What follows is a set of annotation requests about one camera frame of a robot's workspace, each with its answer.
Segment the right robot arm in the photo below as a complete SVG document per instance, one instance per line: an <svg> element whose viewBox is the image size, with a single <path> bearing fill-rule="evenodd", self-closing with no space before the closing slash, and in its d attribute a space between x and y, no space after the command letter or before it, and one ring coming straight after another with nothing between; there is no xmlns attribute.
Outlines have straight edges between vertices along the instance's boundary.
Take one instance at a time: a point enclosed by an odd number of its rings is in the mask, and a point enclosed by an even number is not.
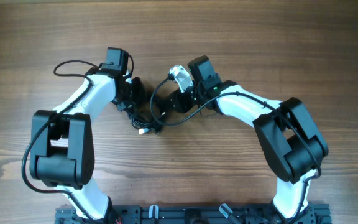
<svg viewBox="0 0 358 224"><path fill-rule="evenodd" d="M233 223L331 222L328 205L307 201L310 182L321 177L321 163L329 149L302 101L269 100L232 80L222 81L205 55L189 62L186 68L173 66L167 78L178 84L168 97L172 110L187 113L198 106L249 125L277 176L271 204L246 206L239 218L222 204L219 211L225 218Z"/></svg>

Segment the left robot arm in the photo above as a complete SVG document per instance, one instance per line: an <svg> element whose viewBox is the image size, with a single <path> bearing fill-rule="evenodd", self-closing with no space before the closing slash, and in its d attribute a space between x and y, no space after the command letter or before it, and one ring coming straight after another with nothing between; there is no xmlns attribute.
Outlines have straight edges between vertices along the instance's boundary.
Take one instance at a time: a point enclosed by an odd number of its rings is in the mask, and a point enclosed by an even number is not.
<svg viewBox="0 0 358 224"><path fill-rule="evenodd" d="M128 69L132 56L110 47L100 65L92 65L85 80L69 99L32 117L31 140L22 160L22 178L32 190L32 177L48 188L46 194L63 194L69 205L56 210L55 223L122 223L124 219L93 179L92 122L109 103L129 116L146 101L146 90Z"/></svg>

